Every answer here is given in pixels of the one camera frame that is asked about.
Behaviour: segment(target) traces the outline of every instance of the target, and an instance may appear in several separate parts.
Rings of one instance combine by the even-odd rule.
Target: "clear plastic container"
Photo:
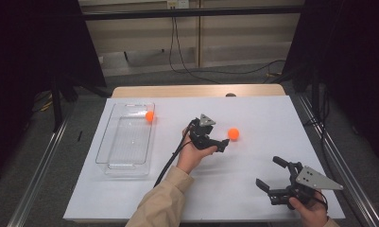
[[[96,163],[114,177],[146,176],[150,167],[150,133],[154,103],[115,104],[97,154]]]

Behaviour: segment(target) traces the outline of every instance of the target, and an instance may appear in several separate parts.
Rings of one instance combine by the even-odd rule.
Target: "white table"
[[[153,102],[156,119],[151,134],[150,173],[140,180],[113,179],[96,166],[102,134],[114,103]],[[298,219],[285,205],[271,205],[256,178],[271,189],[289,185],[289,172],[272,162],[280,156],[302,162],[324,174],[288,96],[110,98],[80,173],[64,218],[77,222],[127,221],[152,188],[181,140],[181,131],[200,114],[216,125],[211,138],[222,140],[237,127],[240,138],[224,153],[205,158],[192,172],[182,221],[279,221]],[[331,218],[345,218],[335,194],[323,191]]]

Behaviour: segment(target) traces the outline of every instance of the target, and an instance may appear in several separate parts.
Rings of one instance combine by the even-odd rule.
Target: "metal bracket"
[[[301,170],[296,178],[296,182],[315,189],[343,190],[342,185],[327,178],[309,166],[305,166]]]
[[[211,126],[211,125],[215,125],[215,121],[212,120],[210,117],[206,116],[205,114],[201,114],[200,116],[200,123],[199,125],[201,127],[205,127],[205,126]]]

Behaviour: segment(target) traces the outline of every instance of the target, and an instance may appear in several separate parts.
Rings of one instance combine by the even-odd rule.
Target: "orange ball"
[[[145,118],[148,122],[152,122],[154,117],[154,112],[147,112]]]
[[[239,137],[239,130],[237,128],[231,128],[228,130],[228,138],[236,140]]]

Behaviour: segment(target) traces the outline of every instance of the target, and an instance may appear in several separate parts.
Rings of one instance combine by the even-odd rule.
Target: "beige jacket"
[[[191,176],[172,166],[165,179],[145,194],[126,227],[178,227],[185,204],[183,194],[193,181]],[[323,227],[336,226],[338,225],[329,219]]]

